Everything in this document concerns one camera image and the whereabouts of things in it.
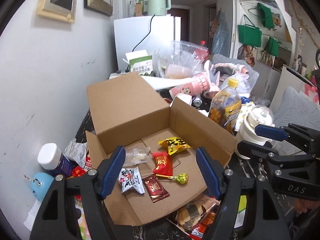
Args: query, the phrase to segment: pink cup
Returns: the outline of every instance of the pink cup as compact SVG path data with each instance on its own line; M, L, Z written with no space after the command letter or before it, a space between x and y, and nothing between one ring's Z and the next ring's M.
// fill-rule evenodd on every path
M210 89L210 83L203 74L193 77L193 81L182 86L176 86L169 90L170 96L175 98L178 93L185 93L192 96L201 94L203 91Z

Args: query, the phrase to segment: yellow bottle cap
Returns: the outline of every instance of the yellow bottle cap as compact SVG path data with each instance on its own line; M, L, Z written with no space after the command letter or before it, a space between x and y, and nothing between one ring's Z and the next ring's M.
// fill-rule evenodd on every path
M228 79L228 86L232 88L238 87L239 81L236 80L235 78L229 78Z

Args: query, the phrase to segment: green electric kettle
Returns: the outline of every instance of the green electric kettle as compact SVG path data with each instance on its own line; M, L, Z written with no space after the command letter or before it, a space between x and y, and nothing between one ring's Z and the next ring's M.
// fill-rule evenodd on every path
M144 0L147 4L148 15L166 15L167 10L171 9L171 0Z

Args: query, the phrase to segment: green tote bag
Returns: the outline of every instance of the green tote bag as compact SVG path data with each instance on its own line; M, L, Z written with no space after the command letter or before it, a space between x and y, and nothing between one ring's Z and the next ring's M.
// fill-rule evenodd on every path
M273 18L272 18L272 12L269 7L264 6L262 3L258 2L256 8L249 9L248 11L254 10L254 9L256 9L259 12L260 16L255 15L254 13L252 13L252 14L261 20L262 25L264 27L266 27L268 29L273 29L275 27L275 24L274 24Z
M246 15L244 15L244 22L246 18L249 20L251 25L238 25L239 42L253 47L261 47L262 32L258 27L254 26Z
M278 57L279 42L274 37L269 37L266 51L275 57Z

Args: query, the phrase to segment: yellow snack bag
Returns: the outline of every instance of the yellow snack bag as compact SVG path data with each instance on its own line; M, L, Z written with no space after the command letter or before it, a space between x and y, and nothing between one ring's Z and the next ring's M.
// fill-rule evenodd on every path
M158 144L160 144L163 147L167 147L169 155L172 155L174 153L179 153L186 149L191 148L190 145L188 145L185 141L183 141L179 137L167 138L165 140L158 141Z

